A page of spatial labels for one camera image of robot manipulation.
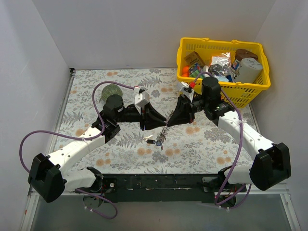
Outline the metal ring disc key organizer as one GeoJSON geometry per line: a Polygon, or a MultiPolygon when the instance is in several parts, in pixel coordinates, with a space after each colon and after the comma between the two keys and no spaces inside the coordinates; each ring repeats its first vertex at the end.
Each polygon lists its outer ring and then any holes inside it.
{"type": "Polygon", "coordinates": [[[163,150],[163,144],[164,144],[164,142],[167,139],[168,131],[169,131],[169,127],[168,126],[163,127],[161,132],[159,133],[159,135],[156,138],[156,142],[160,141],[162,143],[162,145],[160,146],[161,150],[163,150]]]}

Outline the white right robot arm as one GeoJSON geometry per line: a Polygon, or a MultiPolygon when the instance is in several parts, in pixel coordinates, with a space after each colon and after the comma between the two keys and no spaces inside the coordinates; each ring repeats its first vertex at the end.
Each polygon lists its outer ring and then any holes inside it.
{"type": "Polygon", "coordinates": [[[176,108],[167,126],[192,123],[195,114],[203,111],[217,127],[230,134],[240,149],[245,149],[253,163],[249,166],[233,164],[219,172],[218,187],[231,190],[235,184],[253,184],[265,191],[291,176],[289,148],[284,143],[275,144],[260,135],[243,121],[238,109],[221,98],[221,85],[214,77],[202,80],[200,94],[193,90],[195,83],[178,82],[180,91],[176,108]]]}

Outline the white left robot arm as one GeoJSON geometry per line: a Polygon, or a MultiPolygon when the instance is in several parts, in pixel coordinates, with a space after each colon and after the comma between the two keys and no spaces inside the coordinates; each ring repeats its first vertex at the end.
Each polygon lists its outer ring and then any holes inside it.
{"type": "Polygon", "coordinates": [[[152,130],[165,126],[167,121],[152,107],[145,92],[137,94],[135,103],[129,106],[124,106],[121,96],[109,96],[100,115],[81,140],[73,141],[48,156],[38,154],[33,159],[28,183],[47,203],[53,202],[65,191],[101,191],[103,175],[99,170],[86,167],[69,172],[69,169],[89,152],[109,142],[120,131],[120,122],[138,122],[141,130],[152,130]]]}

